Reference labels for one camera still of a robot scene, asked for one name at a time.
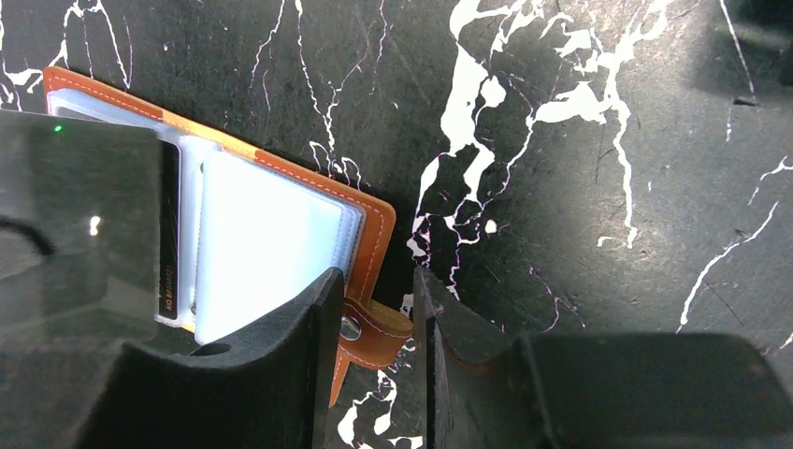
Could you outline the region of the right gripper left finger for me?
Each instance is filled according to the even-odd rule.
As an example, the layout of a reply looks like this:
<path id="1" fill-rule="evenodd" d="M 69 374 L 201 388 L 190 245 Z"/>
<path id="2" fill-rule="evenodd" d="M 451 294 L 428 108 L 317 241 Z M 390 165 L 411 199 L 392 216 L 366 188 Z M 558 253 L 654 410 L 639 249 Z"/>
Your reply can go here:
<path id="1" fill-rule="evenodd" d="M 319 448 L 344 278 L 188 355 L 127 342 L 77 431 L 78 448 Z"/>

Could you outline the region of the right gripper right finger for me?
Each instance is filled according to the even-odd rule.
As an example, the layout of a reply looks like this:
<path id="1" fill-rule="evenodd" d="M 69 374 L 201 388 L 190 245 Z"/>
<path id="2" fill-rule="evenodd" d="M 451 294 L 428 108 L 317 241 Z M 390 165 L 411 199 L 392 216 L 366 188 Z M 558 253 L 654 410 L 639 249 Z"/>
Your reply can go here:
<path id="1" fill-rule="evenodd" d="M 507 335 L 427 268 L 414 338 L 430 448 L 788 448 L 792 403 L 741 338 Z"/>

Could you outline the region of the orange leather card holder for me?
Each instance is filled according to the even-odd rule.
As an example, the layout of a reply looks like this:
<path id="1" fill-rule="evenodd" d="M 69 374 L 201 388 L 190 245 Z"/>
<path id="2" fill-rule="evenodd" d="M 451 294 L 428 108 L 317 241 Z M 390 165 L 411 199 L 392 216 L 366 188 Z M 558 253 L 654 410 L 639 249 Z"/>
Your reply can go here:
<path id="1" fill-rule="evenodd" d="M 44 92 L 50 115 L 148 128 L 164 143 L 157 322 L 212 343 L 339 268 L 330 399 L 351 364 L 381 369 L 396 358 L 412 322 L 372 297 L 396 222 L 391 205 L 62 67 L 45 69 Z"/>

